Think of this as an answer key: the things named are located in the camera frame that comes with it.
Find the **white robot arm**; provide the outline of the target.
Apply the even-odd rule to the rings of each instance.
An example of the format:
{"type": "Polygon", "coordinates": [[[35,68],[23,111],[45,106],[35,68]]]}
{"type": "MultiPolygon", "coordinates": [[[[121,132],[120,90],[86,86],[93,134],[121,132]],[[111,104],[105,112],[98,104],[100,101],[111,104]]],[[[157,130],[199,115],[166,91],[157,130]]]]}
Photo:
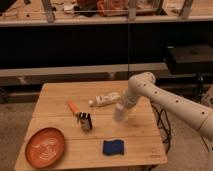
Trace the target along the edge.
{"type": "Polygon", "coordinates": [[[133,108],[141,96],[160,104],[169,112],[187,123],[209,141],[213,140],[213,109],[184,97],[178,96],[155,85],[156,78],[151,72],[134,75],[128,80],[123,93],[122,105],[133,108]]]}

